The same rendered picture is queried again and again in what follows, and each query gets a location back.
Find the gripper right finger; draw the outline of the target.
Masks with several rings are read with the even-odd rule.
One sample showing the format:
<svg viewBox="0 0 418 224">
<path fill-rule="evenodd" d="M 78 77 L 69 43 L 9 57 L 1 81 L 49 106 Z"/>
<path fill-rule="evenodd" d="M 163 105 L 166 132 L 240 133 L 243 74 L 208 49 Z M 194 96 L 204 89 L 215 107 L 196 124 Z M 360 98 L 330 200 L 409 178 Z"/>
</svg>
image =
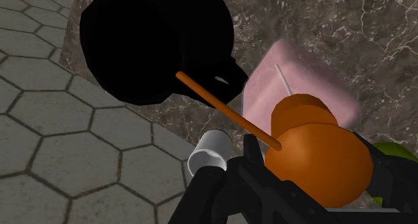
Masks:
<svg viewBox="0 0 418 224">
<path fill-rule="evenodd" d="M 354 135 L 368 148 L 373 173 L 366 192 L 382 199 L 382 207 L 418 215 L 418 163 L 399 156 L 386 155 L 359 134 Z"/>
</svg>

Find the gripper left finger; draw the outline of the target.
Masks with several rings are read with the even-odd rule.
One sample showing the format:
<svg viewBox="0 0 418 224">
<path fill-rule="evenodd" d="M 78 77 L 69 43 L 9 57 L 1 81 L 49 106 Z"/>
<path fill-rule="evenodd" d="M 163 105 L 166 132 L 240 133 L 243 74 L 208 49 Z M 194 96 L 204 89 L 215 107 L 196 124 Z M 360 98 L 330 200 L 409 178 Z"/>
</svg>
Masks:
<svg viewBox="0 0 418 224">
<path fill-rule="evenodd" d="M 246 134 L 244 154 L 228 169 L 198 169 L 168 224 L 226 224 L 242 213 L 248 224 L 327 224 L 327 211 L 292 181 L 263 163 L 257 138 Z"/>
</svg>

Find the green round object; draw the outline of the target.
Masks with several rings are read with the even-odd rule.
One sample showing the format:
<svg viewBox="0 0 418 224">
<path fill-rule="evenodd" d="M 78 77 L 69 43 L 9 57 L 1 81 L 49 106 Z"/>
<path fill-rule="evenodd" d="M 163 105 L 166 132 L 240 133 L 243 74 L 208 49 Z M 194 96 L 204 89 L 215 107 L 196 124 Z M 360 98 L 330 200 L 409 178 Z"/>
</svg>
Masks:
<svg viewBox="0 0 418 224">
<path fill-rule="evenodd" d="M 396 144 L 394 142 L 380 142 L 380 143 L 374 144 L 373 146 L 378 148 L 381 152 L 383 152 L 386 155 L 399 156 L 399 157 L 406 158 L 406 159 L 409 159 L 418 163 L 418 157 L 413 155 L 407 148 L 405 148 L 404 146 L 400 144 Z M 380 203 L 380 205 L 382 206 L 381 198 L 372 197 L 372 199 Z"/>
</svg>

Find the white cup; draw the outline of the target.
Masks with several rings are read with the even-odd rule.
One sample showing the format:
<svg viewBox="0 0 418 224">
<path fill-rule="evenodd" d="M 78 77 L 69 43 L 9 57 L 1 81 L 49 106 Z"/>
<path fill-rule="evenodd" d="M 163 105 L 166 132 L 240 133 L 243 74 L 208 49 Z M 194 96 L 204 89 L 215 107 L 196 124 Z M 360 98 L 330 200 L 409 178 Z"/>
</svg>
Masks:
<svg viewBox="0 0 418 224">
<path fill-rule="evenodd" d="M 227 170 L 227 162 L 232 156 L 232 140 L 220 129 L 209 129 L 202 134 L 193 152 L 190 154 L 187 166 L 191 176 L 204 166 L 215 166 Z"/>
</svg>

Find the orange round bottle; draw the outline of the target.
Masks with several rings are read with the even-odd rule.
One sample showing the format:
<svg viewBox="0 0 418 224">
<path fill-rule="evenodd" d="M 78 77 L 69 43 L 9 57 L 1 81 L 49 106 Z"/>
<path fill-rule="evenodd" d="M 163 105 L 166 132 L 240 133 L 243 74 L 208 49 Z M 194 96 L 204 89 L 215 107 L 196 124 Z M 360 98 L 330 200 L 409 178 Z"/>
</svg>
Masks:
<svg viewBox="0 0 418 224">
<path fill-rule="evenodd" d="M 369 186 L 373 163 L 368 148 L 318 98 L 295 94 L 278 102 L 271 135 L 282 148 L 269 148 L 265 166 L 290 180 L 320 205 L 340 208 Z"/>
</svg>

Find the thin orange stick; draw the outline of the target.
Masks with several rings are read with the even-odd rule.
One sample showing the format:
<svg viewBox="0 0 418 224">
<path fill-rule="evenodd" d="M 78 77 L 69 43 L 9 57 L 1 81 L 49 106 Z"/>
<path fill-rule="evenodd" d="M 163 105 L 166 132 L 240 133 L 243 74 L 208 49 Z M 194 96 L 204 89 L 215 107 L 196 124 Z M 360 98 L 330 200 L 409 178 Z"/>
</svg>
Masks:
<svg viewBox="0 0 418 224">
<path fill-rule="evenodd" d="M 222 101 L 217 99 L 214 95 L 208 92 L 204 87 L 200 86 L 196 81 L 190 78 L 186 73 L 179 71 L 176 73 L 176 78 L 183 82 L 186 86 L 192 89 L 195 93 L 201 96 L 204 100 L 209 102 L 213 107 L 227 116 L 229 119 L 240 125 L 242 128 L 246 129 L 263 142 L 268 144 L 270 147 L 274 148 L 277 151 L 281 151 L 282 146 L 279 141 L 265 133 L 263 130 L 258 128 L 256 125 L 245 119 L 243 116 L 239 115 L 237 112 L 233 111 L 228 105 L 224 104 Z"/>
</svg>

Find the thin white stick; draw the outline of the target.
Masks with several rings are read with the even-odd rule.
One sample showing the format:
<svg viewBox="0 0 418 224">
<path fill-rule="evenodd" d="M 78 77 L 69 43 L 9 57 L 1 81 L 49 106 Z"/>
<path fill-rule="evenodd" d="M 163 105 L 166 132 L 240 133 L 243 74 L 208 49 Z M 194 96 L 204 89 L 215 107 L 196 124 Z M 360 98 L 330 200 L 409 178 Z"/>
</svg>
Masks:
<svg viewBox="0 0 418 224">
<path fill-rule="evenodd" d="M 279 75 L 279 77 L 280 77 L 280 79 L 281 79 L 281 81 L 283 83 L 283 86 L 285 87 L 285 90 L 286 90 L 287 94 L 289 96 L 291 96 L 293 93 L 292 93 L 292 91 L 291 91 L 291 89 L 289 87 L 289 84 L 288 84 L 288 82 L 287 82 L 287 80 L 285 78 L 285 75 L 283 74 L 283 72 L 280 69 L 280 67 L 279 67 L 278 64 L 275 65 L 275 69 L 276 69 L 276 71 L 277 71 L 277 73 L 278 73 L 278 75 Z"/>
</svg>

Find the pink box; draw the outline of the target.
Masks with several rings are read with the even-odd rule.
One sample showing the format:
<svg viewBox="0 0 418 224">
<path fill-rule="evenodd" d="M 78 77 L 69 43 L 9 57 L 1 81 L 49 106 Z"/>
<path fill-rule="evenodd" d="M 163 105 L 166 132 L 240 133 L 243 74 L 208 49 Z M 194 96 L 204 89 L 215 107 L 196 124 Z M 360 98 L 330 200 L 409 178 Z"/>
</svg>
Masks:
<svg viewBox="0 0 418 224">
<path fill-rule="evenodd" d="M 358 100 L 336 70 L 303 46 L 281 38 L 267 50 L 242 92 L 242 116 L 264 132 L 271 132 L 271 113 L 276 104 L 288 97 L 275 69 L 276 64 L 293 94 L 310 94 L 319 98 L 339 126 L 350 127 L 360 115 Z"/>
</svg>

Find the black round pot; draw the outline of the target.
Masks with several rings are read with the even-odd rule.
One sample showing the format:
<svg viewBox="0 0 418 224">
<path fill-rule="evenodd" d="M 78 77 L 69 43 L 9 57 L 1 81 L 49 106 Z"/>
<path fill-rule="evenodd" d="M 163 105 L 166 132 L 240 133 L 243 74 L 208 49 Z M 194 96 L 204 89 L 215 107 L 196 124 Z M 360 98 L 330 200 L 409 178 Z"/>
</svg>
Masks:
<svg viewBox="0 0 418 224">
<path fill-rule="evenodd" d="M 223 0 L 93 0 L 80 16 L 80 44 L 99 85 L 120 101 L 153 105 L 198 95 L 185 72 L 223 103 L 247 74 L 232 57 L 234 28 Z"/>
</svg>

